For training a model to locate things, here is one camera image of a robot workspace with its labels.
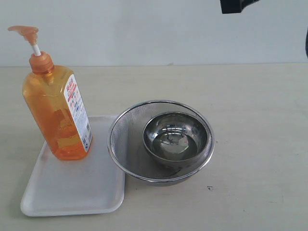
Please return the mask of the orange dish soap pump bottle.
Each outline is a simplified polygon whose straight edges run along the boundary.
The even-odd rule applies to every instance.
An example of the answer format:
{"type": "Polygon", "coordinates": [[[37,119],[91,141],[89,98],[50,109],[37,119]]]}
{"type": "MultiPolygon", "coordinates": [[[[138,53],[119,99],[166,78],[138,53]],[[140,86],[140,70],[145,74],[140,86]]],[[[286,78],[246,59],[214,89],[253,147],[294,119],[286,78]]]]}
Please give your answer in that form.
{"type": "Polygon", "coordinates": [[[38,28],[11,26],[32,47],[31,73],[24,79],[24,100],[51,152],[59,160],[79,160],[89,153],[92,130],[74,72],[55,65],[37,44],[38,28]]]}

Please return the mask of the small stainless steel bowl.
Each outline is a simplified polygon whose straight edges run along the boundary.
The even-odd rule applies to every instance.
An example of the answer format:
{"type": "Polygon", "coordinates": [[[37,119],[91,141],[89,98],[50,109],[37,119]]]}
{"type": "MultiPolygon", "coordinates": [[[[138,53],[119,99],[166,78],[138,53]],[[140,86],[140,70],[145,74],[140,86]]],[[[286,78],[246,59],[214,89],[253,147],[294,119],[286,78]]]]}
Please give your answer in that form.
{"type": "Polygon", "coordinates": [[[208,138],[204,122],[185,112],[158,114],[143,129],[143,144],[149,155],[169,166],[194,163],[208,138]]]}

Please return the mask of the steel mesh strainer basket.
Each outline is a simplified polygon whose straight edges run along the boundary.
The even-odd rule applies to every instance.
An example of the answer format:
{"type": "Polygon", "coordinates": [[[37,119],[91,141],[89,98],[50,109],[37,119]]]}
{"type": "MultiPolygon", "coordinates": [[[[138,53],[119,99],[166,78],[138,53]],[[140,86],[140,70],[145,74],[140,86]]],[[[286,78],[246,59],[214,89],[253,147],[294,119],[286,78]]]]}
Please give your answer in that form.
{"type": "Polygon", "coordinates": [[[121,113],[110,127],[109,154],[126,174],[155,186],[183,182],[200,171],[211,159],[215,147],[214,132],[198,111],[180,102],[152,100],[141,102],[121,113]],[[143,129],[147,122],[165,112],[185,112],[201,119],[209,134],[206,148],[194,163],[169,166],[157,162],[144,147],[143,129]]]}

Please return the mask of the white rectangular plastic tray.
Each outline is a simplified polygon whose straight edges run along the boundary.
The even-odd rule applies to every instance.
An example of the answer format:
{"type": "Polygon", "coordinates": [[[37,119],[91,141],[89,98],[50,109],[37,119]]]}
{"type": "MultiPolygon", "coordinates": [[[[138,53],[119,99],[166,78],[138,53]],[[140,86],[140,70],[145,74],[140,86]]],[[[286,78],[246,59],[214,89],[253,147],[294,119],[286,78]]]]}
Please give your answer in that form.
{"type": "Polygon", "coordinates": [[[23,194],[20,209],[29,217],[110,213],[125,193],[125,173],[108,152],[108,131],[115,115],[89,118],[93,132],[89,154],[60,161],[44,143],[23,194]]]}

